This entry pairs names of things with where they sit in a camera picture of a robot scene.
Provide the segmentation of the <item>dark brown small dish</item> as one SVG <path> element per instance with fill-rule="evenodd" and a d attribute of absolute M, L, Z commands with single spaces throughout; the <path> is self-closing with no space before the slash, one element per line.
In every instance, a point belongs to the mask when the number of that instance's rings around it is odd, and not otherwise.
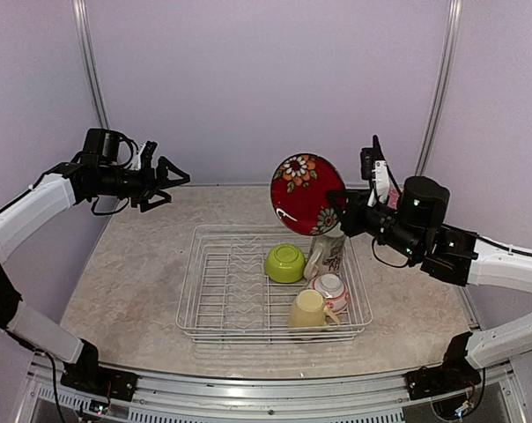
<path fill-rule="evenodd" d="M 341 175 L 328 160 L 302 152 L 278 166 L 270 183 L 270 200 L 287 228 L 296 234 L 317 236 L 339 224 L 328 193 L 344 189 Z"/>

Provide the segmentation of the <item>tall white patterned mug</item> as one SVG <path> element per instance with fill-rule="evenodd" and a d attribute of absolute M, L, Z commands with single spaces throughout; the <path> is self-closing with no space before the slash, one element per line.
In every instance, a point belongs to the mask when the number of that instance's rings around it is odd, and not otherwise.
<path fill-rule="evenodd" d="M 325 234 L 314 237 L 303 272 L 305 279 L 337 274 L 343 259 L 345 241 L 345 235 L 331 237 Z"/>

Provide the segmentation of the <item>lime green bowl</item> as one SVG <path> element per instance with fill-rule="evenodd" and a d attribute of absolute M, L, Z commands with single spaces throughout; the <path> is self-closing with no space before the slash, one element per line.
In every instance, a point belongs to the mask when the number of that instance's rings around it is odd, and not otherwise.
<path fill-rule="evenodd" d="M 292 244 L 280 244 L 267 255 L 264 271 L 274 282 L 291 284 L 303 278 L 305 266 L 306 259 L 301 249 Z"/>

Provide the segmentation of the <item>white red patterned bowl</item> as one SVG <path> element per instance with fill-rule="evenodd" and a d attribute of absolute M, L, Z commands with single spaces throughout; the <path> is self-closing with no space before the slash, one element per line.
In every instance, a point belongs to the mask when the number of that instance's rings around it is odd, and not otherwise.
<path fill-rule="evenodd" d="M 349 304 L 349 289 L 335 274 L 317 276 L 309 281 L 307 288 L 320 293 L 329 308 L 336 314 L 344 312 Z"/>

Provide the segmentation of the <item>pale yellow mug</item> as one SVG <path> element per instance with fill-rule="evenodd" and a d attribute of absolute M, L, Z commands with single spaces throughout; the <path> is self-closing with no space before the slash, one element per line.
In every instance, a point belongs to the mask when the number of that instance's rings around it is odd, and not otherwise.
<path fill-rule="evenodd" d="M 300 292 L 291 304 L 288 327 L 322 328 L 329 326 L 327 319 L 335 325 L 341 324 L 338 316 L 326 304 L 324 297 L 315 290 L 306 289 Z"/>

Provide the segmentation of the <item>maroon scalloped plate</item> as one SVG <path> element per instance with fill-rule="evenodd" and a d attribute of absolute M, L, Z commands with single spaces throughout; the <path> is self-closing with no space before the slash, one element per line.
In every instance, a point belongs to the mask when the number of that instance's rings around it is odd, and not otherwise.
<path fill-rule="evenodd" d="M 390 207 L 393 210 L 396 210 L 398 205 L 399 205 L 401 194 L 402 194 L 402 192 L 400 190 L 391 189 L 388 192 L 387 206 Z"/>

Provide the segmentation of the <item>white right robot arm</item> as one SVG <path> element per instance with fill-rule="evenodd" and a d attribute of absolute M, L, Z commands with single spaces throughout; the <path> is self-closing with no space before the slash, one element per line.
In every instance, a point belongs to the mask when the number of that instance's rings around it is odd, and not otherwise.
<path fill-rule="evenodd" d="M 445 224 L 448 189 L 424 176 L 411 176 L 398 205 L 370 205 L 365 189 L 331 190 L 327 199 L 343 232 L 370 234 L 419 269 L 451 285 L 506 287 L 532 293 L 532 250 L 492 241 Z M 453 337 L 438 366 L 405 374 L 412 400 L 444 395 L 479 384 L 484 370 L 532 351 L 532 312 L 489 330 Z"/>

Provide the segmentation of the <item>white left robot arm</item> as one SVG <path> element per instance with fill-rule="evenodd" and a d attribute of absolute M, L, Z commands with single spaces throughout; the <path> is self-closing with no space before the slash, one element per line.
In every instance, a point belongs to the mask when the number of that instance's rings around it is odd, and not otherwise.
<path fill-rule="evenodd" d="M 4 264 L 51 219 L 84 201 L 114 197 L 141 212 L 171 203 L 168 190 L 189 183 L 190 176 L 164 156 L 153 164 L 156 148 L 152 141 L 138 145 L 121 132 L 91 128 L 72 160 L 44 172 L 0 209 L 0 330 L 30 351 L 60 360 L 57 383 L 107 400 L 131 401 L 137 374 L 101 366 L 95 345 L 26 304 Z"/>

